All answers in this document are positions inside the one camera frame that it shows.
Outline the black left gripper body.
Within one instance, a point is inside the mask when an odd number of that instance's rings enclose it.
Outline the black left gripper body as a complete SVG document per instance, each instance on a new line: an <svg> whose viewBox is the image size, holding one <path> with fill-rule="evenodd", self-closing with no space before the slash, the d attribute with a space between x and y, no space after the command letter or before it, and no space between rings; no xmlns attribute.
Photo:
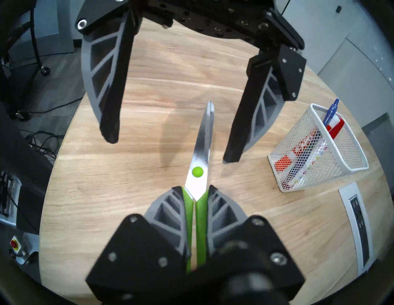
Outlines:
<svg viewBox="0 0 394 305"><path fill-rule="evenodd" d="M280 14L275 0L134 0L145 18L161 24L177 21L201 34L240 39L260 50L286 45L304 50L305 42Z"/></svg>

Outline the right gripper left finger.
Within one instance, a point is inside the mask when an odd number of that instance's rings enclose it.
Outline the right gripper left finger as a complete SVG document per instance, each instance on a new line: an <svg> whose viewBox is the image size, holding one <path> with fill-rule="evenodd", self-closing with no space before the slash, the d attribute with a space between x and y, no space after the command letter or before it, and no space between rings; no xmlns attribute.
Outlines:
<svg viewBox="0 0 394 305"><path fill-rule="evenodd" d="M87 283L153 283L183 277L190 259L186 195L172 187L144 215L118 226L86 278Z"/></svg>

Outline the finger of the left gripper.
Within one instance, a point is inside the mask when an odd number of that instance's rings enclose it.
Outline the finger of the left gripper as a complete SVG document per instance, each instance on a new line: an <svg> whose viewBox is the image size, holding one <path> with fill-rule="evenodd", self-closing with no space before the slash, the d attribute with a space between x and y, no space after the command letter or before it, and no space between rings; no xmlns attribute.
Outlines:
<svg viewBox="0 0 394 305"><path fill-rule="evenodd" d="M239 162L270 129L285 102L297 100L305 67L301 52L285 45L260 50L249 59L248 80L231 126L224 163Z"/></svg>
<svg viewBox="0 0 394 305"><path fill-rule="evenodd" d="M132 0L85 0L75 21L82 34L84 87L103 138L117 143L120 110L136 35Z"/></svg>

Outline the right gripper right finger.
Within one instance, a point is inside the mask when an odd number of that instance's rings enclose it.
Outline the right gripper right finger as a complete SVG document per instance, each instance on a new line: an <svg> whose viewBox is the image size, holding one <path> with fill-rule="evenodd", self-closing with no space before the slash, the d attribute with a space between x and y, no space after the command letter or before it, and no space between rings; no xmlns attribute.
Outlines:
<svg viewBox="0 0 394 305"><path fill-rule="evenodd" d="M230 246L251 250L268 264L274 283L304 283L305 278L268 220L247 216L241 206L214 185L208 188L206 257Z"/></svg>

